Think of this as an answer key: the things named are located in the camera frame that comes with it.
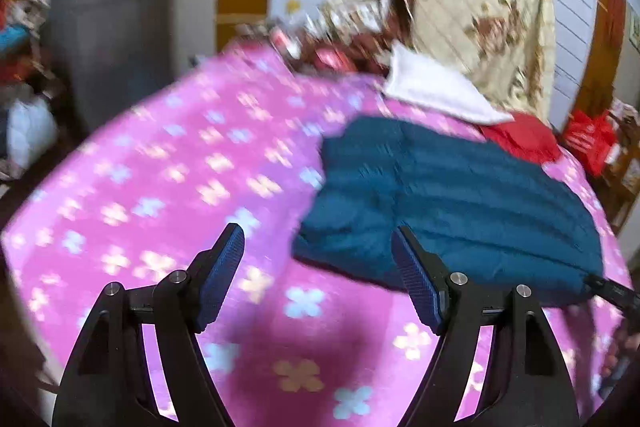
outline metal screw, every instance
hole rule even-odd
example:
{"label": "metal screw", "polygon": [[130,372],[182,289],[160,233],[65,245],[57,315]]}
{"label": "metal screw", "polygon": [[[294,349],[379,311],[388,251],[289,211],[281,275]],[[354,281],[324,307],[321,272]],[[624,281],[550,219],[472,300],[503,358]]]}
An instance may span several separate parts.
{"label": "metal screw", "polygon": [[462,286],[463,284],[466,284],[466,282],[469,280],[469,277],[467,277],[462,272],[453,272],[449,276],[449,278],[451,279],[452,283],[457,284],[459,286]]}
{"label": "metal screw", "polygon": [[104,287],[104,294],[110,297],[116,295],[120,291],[120,285],[116,282],[110,282]]}
{"label": "metal screw", "polygon": [[174,270],[169,274],[169,280],[173,283],[179,283],[187,279],[187,272],[184,270]]}
{"label": "metal screw", "polygon": [[522,297],[531,296],[531,288],[529,288],[526,284],[518,284],[516,286],[516,292],[518,292]]}

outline blue gripper pad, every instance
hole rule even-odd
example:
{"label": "blue gripper pad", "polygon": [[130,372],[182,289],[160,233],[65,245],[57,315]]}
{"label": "blue gripper pad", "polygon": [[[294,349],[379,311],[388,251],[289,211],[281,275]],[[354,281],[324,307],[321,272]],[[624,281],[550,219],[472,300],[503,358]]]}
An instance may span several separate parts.
{"label": "blue gripper pad", "polygon": [[200,330],[204,330],[218,318],[243,253],[244,232],[236,223],[230,223],[210,250],[210,254],[217,257],[217,260],[200,288],[200,311],[195,321]]}
{"label": "blue gripper pad", "polygon": [[404,286],[411,297],[420,322],[437,333],[443,323],[438,292],[400,229],[391,234],[391,254],[398,265]]}

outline pink bedspread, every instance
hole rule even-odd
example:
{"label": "pink bedspread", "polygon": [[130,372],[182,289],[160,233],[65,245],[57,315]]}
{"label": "pink bedspread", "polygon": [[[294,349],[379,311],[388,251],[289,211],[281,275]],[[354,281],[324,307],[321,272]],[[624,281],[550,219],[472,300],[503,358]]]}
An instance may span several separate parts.
{"label": "pink bedspread", "polygon": [[[385,102],[371,82],[295,77],[270,50],[236,50],[84,143],[2,236],[22,299],[60,362],[105,284],[155,283],[235,221],[247,238],[244,258],[220,317],[199,341],[236,425],[395,426],[436,338],[407,295],[290,258],[292,235],[322,182],[319,141],[359,113],[482,137],[452,118]],[[580,166],[564,153],[545,170],[580,196],[600,232],[606,276],[628,285]],[[620,315],[600,299],[546,315],[589,413]],[[173,415],[153,328],[145,328],[158,406]],[[460,417],[478,402],[490,338],[484,328]]]}

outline beige floral blanket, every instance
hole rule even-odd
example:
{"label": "beige floral blanket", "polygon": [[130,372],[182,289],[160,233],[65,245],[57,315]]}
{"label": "beige floral blanket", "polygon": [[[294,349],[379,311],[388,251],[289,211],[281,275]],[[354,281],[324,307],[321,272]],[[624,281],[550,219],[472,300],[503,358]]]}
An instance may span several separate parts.
{"label": "beige floral blanket", "polygon": [[495,107],[546,121],[556,62],[552,0],[415,0],[412,41]]}

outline blue cloth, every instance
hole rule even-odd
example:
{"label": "blue cloth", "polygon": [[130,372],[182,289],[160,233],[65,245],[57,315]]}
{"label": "blue cloth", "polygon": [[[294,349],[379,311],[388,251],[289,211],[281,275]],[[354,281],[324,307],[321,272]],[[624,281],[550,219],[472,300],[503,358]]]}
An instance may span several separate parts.
{"label": "blue cloth", "polygon": [[600,238],[565,184],[492,142],[361,117],[322,143],[325,184],[293,252],[352,277],[402,288],[392,230],[411,227],[451,271],[504,288],[527,284],[544,305],[589,297]]}
{"label": "blue cloth", "polygon": [[7,26],[0,30],[0,58],[29,40],[29,32],[22,26]]}

